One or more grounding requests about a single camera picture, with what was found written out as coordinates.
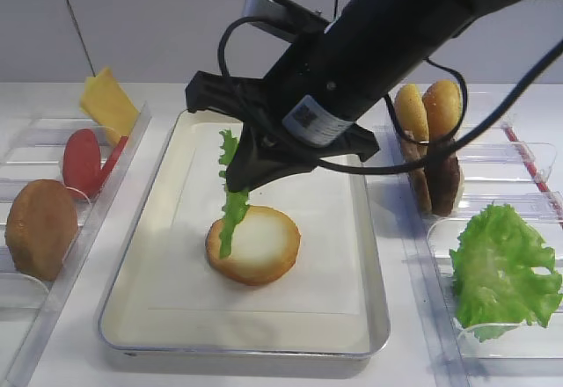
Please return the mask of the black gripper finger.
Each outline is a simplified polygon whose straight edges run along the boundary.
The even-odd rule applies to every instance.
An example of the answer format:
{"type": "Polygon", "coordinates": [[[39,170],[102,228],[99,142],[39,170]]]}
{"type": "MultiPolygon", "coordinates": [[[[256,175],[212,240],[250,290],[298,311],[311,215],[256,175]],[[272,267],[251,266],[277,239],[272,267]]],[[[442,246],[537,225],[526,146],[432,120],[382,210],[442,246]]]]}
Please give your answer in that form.
{"type": "Polygon", "coordinates": [[[226,186],[232,192],[252,191],[270,182],[315,168],[279,143],[265,143],[266,137],[251,127],[243,127],[237,151],[226,169],[226,186]]]}

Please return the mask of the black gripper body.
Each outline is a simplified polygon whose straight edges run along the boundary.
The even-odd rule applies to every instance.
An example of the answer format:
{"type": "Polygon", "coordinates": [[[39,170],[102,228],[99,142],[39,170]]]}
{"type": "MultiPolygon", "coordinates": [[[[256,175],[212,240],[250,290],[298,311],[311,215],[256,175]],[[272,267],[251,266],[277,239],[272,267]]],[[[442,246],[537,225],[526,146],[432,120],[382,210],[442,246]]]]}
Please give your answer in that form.
{"type": "Polygon", "coordinates": [[[299,157],[317,161],[325,157],[356,155],[361,162],[379,151],[379,144],[372,132],[354,124],[343,135],[322,148],[310,147],[296,139],[283,142],[278,134],[286,134],[281,124],[274,121],[267,109],[267,90],[263,80],[251,77],[225,77],[198,71],[185,89],[186,109],[190,113],[211,111],[232,117],[266,137],[265,143],[281,144],[299,157]]]}

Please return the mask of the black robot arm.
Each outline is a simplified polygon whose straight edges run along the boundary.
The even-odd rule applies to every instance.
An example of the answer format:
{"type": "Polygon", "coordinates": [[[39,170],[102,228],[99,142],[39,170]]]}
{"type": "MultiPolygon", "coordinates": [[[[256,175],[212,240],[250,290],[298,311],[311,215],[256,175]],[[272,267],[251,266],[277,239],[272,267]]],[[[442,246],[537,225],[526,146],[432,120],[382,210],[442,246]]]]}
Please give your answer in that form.
{"type": "Polygon", "coordinates": [[[261,79],[233,77],[225,60],[233,33],[228,26],[217,48],[219,73],[194,75],[186,107],[242,122],[238,149],[223,172],[233,192],[318,167],[354,175],[409,172],[446,158],[490,128],[561,55],[561,46],[534,65],[472,132],[460,139],[447,134],[428,157],[386,167],[348,167],[332,157],[372,157],[377,141],[358,119],[443,43],[476,19],[520,1],[350,0],[327,21],[289,0],[265,0],[240,23],[287,40],[289,48],[261,79]]]}

